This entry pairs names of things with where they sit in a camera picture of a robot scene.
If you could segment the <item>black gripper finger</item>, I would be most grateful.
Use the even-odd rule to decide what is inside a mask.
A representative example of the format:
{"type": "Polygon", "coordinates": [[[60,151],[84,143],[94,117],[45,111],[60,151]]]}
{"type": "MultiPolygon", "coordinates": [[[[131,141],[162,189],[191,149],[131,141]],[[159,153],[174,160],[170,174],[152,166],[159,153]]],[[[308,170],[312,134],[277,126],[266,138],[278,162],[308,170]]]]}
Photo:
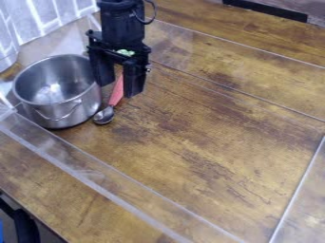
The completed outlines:
{"type": "Polygon", "coordinates": [[[123,92],[126,98],[132,98],[143,91],[148,63],[130,59],[123,63],[123,92]]]}
{"type": "Polygon", "coordinates": [[[114,64],[107,54],[98,50],[91,50],[88,58],[96,83],[100,86],[111,84],[115,80],[114,64]]]}

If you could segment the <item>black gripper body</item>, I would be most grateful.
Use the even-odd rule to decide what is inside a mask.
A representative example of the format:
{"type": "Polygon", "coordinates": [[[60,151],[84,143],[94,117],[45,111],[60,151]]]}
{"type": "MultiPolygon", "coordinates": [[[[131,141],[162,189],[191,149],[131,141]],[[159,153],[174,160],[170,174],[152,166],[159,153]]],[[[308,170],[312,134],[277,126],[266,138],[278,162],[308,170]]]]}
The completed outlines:
{"type": "Polygon", "coordinates": [[[151,48],[143,43],[144,26],[152,20],[144,20],[144,3],[151,0],[98,0],[102,29],[88,30],[87,53],[98,50],[107,54],[112,64],[123,64],[128,59],[148,63],[151,48]],[[119,49],[135,52],[132,57],[116,53],[119,49]]]}

